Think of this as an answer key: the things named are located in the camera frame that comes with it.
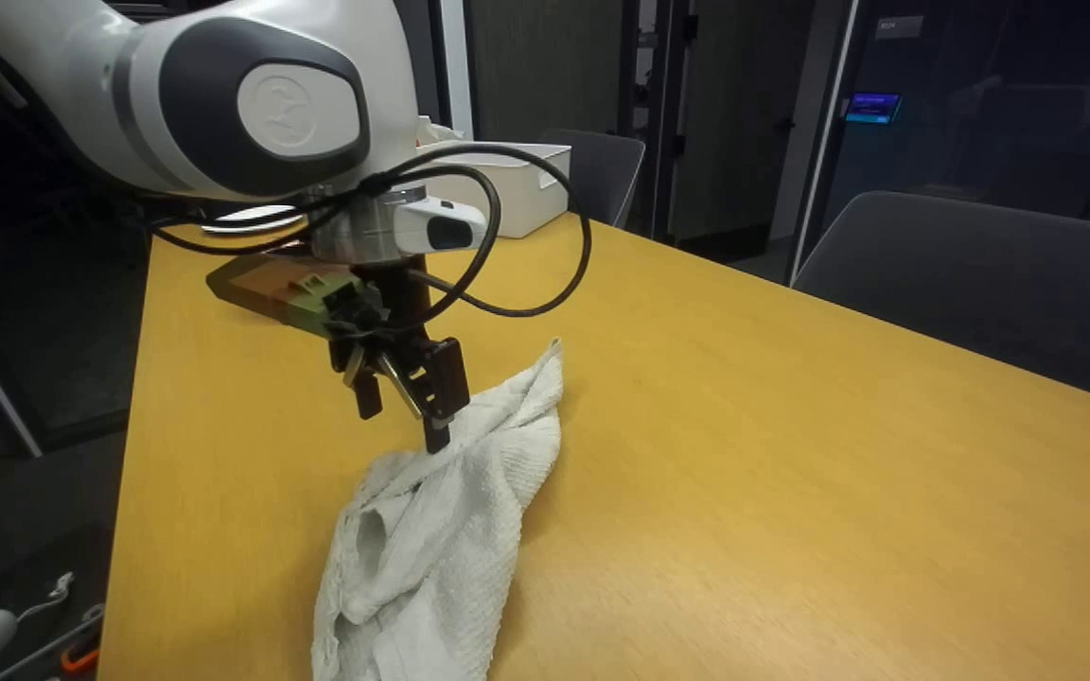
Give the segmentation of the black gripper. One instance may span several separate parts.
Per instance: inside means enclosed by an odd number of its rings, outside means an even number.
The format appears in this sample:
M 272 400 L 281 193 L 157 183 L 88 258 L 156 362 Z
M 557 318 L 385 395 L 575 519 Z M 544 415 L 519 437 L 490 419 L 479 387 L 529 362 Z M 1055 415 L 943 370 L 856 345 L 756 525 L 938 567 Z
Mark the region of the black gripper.
M 326 295 L 327 362 L 345 376 L 360 419 L 382 414 L 389 377 L 425 425 L 428 454 L 451 442 L 451 415 L 470 400 L 460 345 L 428 336 L 428 285 L 414 266 L 367 266 Z

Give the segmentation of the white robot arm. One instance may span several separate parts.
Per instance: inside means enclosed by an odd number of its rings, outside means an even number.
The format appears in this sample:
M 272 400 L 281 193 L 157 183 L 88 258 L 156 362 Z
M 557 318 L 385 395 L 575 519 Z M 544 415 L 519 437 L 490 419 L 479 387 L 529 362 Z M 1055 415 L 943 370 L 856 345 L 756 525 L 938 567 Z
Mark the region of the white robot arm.
M 214 0 L 137 22 L 104 0 L 0 0 L 0 72 L 89 172 L 187 205 L 291 205 L 348 269 L 320 333 L 360 414 L 401 387 L 442 445 L 470 400 L 460 348 L 411 269 L 479 217 L 408 179 L 414 84 L 392 0 Z

